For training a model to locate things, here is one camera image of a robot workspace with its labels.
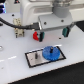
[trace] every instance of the black object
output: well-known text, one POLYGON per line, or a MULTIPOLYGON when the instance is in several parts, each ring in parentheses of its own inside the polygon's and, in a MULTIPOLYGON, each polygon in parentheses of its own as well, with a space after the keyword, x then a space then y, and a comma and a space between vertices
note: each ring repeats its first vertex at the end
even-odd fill
POLYGON ((6 0, 0 0, 0 3, 4 3, 6 0))
POLYGON ((0 23, 0 26, 3 26, 3 24, 2 24, 2 23, 0 23))
MULTIPOLYGON (((60 49, 58 46, 57 46, 57 48, 60 50, 60 53, 62 54, 63 58, 59 58, 59 59, 56 60, 56 61, 61 61, 61 60, 66 59, 66 57, 65 57, 65 55, 63 54, 63 52, 61 51, 61 49, 60 49)), ((28 53, 25 53, 25 56, 26 56, 26 59, 27 59, 29 68, 33 68, 33 67, 36 67, 36 66, 41 66, 41 65, 48 64, 48 63, 51 63, 51 62, 56 62, 56 61, 48 61, 48 62, 45 62, 45 63, 41 63, 41 64, 37 64, 37 65, 31 66, 31 65, 30 65, 30 62, 29 62, 29 60, 28 60, 28 58, 27 58, 27 54, 28 54, 28 53)))
POLYGON ((4 5, 0 5, 0 8, 4 8, 4 5))
POLYGON ((51 49, 50 49, 50 53, 53 53, 53 47, 51 47, 51 49))
POLYGON ((35 53, 35 59, 38 59, 38 54, 37 54, 37 52, 35 53))
POLYGON ((39 35, 39 42, 42 42, 44 39, 44 32, 40 32, 40 35, 39 35))
POLYGON ((14 4, 20 3, 19 0, 15 0, 14 4))
POLYGON ((0 8, 0 13, 3 13, 3 9, 2 8, 0 8))
POLYGON ((12 14, 12 16, 15 16, 14 14, 12 14))

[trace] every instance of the white tabletop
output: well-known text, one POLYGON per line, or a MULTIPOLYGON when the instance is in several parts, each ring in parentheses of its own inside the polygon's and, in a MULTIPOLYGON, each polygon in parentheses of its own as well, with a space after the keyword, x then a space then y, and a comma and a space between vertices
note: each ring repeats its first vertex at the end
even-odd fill
MULTIPOLYGON (((17 13, 15 17, 12 17, 12 14, 0 15, 10 23, 13 23, 13 18, 19 16, 17 13)), ((33 40, 33 32, 25 30, 24 37, 16 38, 13 28, 6 25, 0 27, 0 46, 3 47, 0 51, 0 84, 11 83, 84 61, 84 32, 77 26, 74 26, 68 38, 62 36, 62 30, 45 32, 43 42, 33 40), (60 48, 67 59, 29 68, 25 58, 26 52, 54 45, 61 45, 60 48)))

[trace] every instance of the black cable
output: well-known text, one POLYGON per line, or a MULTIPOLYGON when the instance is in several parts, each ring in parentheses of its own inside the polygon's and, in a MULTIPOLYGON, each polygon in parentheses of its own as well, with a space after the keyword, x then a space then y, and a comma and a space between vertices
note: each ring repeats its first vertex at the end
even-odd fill
POLYGON ((0 21, 1 21, 2 23, 4 23, 4 24, 8 25, 8 26, 13 27, 13 28, 18 28, 18 29, 30 29, 30 30, 32 30, 32 28, 30 28, 29 25, 28 25, 28 26, 17 26, 17 25, 13 25, 13 24, 11 24, 11 23, 9 23, 9 22, 3 20, 1 17, 0 17, 0 21))

